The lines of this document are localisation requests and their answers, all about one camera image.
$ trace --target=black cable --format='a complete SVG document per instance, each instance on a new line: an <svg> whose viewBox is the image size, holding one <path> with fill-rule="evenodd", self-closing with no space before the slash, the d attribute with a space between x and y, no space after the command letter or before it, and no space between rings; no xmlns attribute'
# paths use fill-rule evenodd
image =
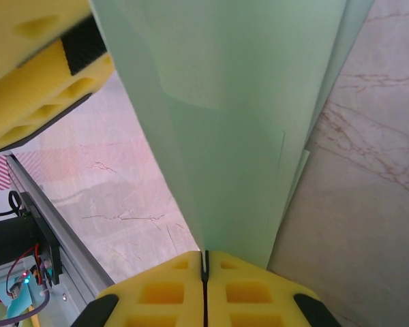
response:
<svg viewBox="0 0 409 327"><path fill-rule="evenodd" d="M21 198L17 191L10 191L9 195L7 196L7 201L9 206L11 207L10 211L6 211L5 213L0 213L0 217L7 216L11 214L15 214L17 216L20 215L20 207L21 207Z"/></svg>

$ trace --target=foam pad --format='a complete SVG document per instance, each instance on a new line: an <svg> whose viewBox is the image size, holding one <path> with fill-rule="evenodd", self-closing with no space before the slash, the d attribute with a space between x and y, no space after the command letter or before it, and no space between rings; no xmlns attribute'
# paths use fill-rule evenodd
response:
<svg viewBox="0 0 409 327"><path fill-rule="evenodd" d="M90 15L87 0L0 0L0 78Z"/></svg>
<svg viewBox="0 0 409 327"><path fill-rule="evenodd" d="M104 290L72 325L339 327L302 285L227 253L191 251Z"/></svg>
<svg viewBox="0 0 409 327"><path fill-rule="evenodd" d="M96 92L113 69L90 16L0 78L0 151L36 136Z"/></svg>
<svg viewBox="0 0 409 327"><path fill-rule="evenodd" d="M191 251L104 290L119 301L105 324L81 326L203 326L200 253Z"/></svg>
<svg viewBox="0 0 409 327"><path fill-rule="evenodd" d="M209 327L311 326L294 301L296 294L317 300L308 288L224 252L210 252L209 265Z"/></svg>

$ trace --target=black rubber pad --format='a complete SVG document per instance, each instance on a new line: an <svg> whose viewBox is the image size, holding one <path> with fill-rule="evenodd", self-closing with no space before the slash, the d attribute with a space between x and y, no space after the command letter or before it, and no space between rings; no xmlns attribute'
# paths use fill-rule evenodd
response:
<svg viewBox="0 0 409 327"><path fill-rule="evenodd" d="M209 318L208 318L208 313L207 313L207 282L209 281L209 251L204 252L204 262L206 264L206 271L203 266L203 252L200 252L201 254L201 260L202 260L202 266L201 266L201 277L202 277L202 282L203 282L203 327L208 327L209 323Z"/></svg>
<svg viewBox="0 0 409 327"><path fill-rule="evenodd" d="M341 327L322 302L306 294L295 294L294 300L312 327Z"/></svg>
<svg viewBox="0 0 409 327"><path fill-rule="evenodd" d="M61 40L71 75L76 75L107 52L93 16L63 34Z"/></svg>
<svg viewBox="0 0 409 327"><path fill-rule="evenodd" d="M118 296L109 294L90 302L71 327L104 327L118 300Z"/></svg>

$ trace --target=marble floor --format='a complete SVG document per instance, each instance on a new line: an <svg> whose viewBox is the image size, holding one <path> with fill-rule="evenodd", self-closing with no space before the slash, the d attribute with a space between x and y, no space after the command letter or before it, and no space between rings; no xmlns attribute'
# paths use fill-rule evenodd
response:
<svg viewBox="0 0 409 327"><path fill-rule="evenodd" d="M409 326L409 0L375 2L307 148L269 268ZM197 249L117 75L15 153L115 281Z"/></svg>

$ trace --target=light green paper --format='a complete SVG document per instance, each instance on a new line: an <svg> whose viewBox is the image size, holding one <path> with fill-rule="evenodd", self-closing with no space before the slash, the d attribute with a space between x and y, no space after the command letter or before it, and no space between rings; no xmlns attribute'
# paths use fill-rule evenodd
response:
<svg viewBox="0 0 409 327"><path fill-rule="evenodd" d="M374 0L347 0L346 10L339 25L332 55L322 80L318 99L316 100L314 115L309 126L306 142L321 114L322 108L326 104L327 97L332 91L333 85L341 72L342 66L346 62L347 56L353 47L354 41L365 22L373 2Z"/></svg>
<svg viewBox="0 0 409 327"><path fill-rule="evenodd" d="M92 6L199 247L266 266L345 1Z"/></svg>
<svg viewBox="0 0 409 327"><path fill-rule="evenodd" d="M294 195L295 189L297 188L297 185L299 184L300 177L301 177L301 174L303 173L303 170L305 169L305 165L307 162L307 158L309 157L309 154L310 152L308 150L303 150L303 152L301 153L301 158L297 166L297 171L295 172L294 180L291 185L291 190L289 191L288 199L286 199L284 215L286 214L286 211L288 210L289 204L291 203L292 196Z"/></svg>

